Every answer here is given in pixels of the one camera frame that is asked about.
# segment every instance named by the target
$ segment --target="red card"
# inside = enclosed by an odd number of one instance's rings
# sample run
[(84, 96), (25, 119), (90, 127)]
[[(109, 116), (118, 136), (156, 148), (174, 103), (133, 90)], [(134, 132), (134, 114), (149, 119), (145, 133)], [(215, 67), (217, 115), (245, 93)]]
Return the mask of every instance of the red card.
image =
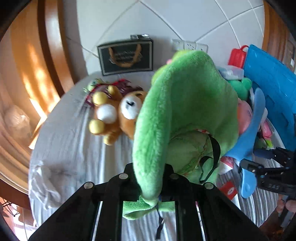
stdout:
[(223, 192), (230, 200), (232, 200), (234, 196), (237, 195), (237, 189), (231, 181), (225, 183), (219, 188), (219, 190)]

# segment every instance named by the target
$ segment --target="curtain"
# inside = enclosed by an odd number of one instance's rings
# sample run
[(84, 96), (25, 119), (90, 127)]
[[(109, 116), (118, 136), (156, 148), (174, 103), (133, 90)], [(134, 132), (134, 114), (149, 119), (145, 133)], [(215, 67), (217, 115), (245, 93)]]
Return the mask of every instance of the curtain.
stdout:
[(5, 112), (11, 106), (13, 102), (0, 75), (0, 179), (27, 194), (31, 150), (12, 137), (5, 125)]

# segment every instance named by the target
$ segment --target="black elastic cord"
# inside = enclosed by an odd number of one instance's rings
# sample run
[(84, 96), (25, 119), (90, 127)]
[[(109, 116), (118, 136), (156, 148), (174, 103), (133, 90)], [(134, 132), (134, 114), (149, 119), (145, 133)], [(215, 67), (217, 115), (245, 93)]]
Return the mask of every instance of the black elastic cord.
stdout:
[(203, 156), (200, 159), (200, 167), (202, 169), (202, 174), (200, 176), (200, 184), (204, 184), (209, 177), (212, 175), (213, 171), (218, 167), (218, 162), (219, 162), (219, 158), (220, 158), (220, 154), (221, 154), (221, 149), (220, 149), (220, 145), (217, 142), (217, 140), (215, 138), (213, 138), (211, 135), (209, 135), (210, 140), (211, 140), (211, 144), (212, 144), (212, 150), (213, 150), (213, 159), (214, 159), (214, 164), (213, 164), (213, 168), (211, 169), (211, 171), (208, 173), (207, 177), (204, 180), (202, 179), (203, 176), (203, 169), (202, 166), (204, 165), (204, 163), (211, 158), (210, 156)]
[(162, 216), (161, 216), (160, 213), (159, 213), (159, 210), (158, 210), (158, 203), (156, 204), (156, 210), (157, 210), (157, 213), (158, 213), (158, 216), (159, 216), (159, 218), (158, 218), (159, 225), (158, 225), (158, 228), (157, 228), (157, 231), (156, 231), (155, 240), (159, 240), (159, 239), (160, 239), (161, 231), (162, 231), (162, 229), (163, 229), (164, 221), (163, 221)]

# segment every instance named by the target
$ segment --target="wall socket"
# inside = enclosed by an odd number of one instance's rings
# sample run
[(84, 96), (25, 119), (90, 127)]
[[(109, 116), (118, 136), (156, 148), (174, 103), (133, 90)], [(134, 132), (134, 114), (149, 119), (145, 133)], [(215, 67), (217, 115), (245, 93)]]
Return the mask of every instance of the wall socket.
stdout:
[(183, 41), (179, 39), (173, 39), (173, 50), (179, 51), (179, 50), (201, 50), (207, 53), (208, 46), (206, 44), (200, 44), (196, 42), (191, 41)]

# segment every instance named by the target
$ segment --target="brown plush toy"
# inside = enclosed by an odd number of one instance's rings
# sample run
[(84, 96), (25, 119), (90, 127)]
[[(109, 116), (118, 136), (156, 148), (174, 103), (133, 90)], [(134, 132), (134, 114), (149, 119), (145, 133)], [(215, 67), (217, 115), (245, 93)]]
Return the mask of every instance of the brown plush toy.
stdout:
[(133, 91), (127, 94), (120, 102), (119, 123), (121, 130), (133, 140), (136, 121), (147, 95), (145, 91)]
[(109, 85), (107, 91), (111, 98), (101, 91), (94, 93), (92, 97), (95, 107), (94, 118), (89, 122), (89, 130), (94, 135), (104, 136), (106, 145), (112, 145), (122, 132), (118, 119), (122, 94), (114, 85)]

